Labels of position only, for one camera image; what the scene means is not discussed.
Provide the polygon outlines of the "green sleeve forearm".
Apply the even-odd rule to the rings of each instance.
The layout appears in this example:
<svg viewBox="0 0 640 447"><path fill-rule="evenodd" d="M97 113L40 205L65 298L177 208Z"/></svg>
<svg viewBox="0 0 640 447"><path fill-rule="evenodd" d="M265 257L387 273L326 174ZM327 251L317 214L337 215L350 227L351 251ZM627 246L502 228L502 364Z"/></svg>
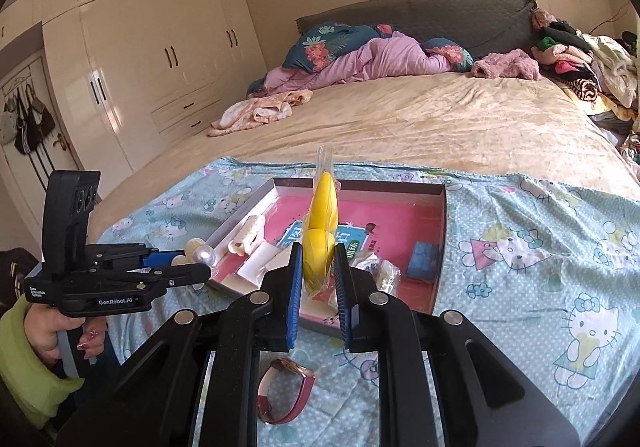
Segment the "green sleeve forearm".
<svg viewBox="0 0 640 447"><path fill-rule="evenodd" d="M28 422L41 430L56 417L58 407L80 390L84 380L59 378L32 350L24 330L29 308L20 297L1 317L1 378Z"/></svg>

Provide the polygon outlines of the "left hand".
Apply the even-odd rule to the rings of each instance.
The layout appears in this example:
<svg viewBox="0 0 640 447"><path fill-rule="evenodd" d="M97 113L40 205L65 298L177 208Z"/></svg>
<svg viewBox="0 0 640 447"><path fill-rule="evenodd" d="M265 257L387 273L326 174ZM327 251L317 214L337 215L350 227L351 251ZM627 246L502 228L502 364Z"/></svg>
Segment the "left hand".
<svg viewBox="0 0 640 447"><path fill-rule="evenodd" d="M82 329L77 349L85 359L96 358L104 352L107 331L105 317L72 318L57 308L42 304L32 305L24 318L25 337L37 357L47 366L54 366L62 357L58 347L58 333Z"/></svg>

